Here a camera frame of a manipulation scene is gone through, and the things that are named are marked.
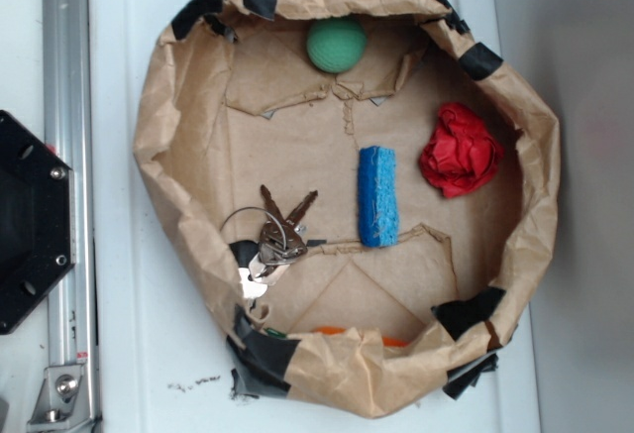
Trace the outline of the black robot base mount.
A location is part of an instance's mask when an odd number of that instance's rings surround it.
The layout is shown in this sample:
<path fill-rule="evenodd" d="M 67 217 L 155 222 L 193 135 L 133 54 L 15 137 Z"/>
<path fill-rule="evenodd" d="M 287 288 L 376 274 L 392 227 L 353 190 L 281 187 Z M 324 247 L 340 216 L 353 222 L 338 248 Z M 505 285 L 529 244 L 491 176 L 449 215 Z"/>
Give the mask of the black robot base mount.
<path fill-rule="evenodd" d="M 9 335 L 74 266 L 72 169 L 1 112 L 1 333 Z"/>

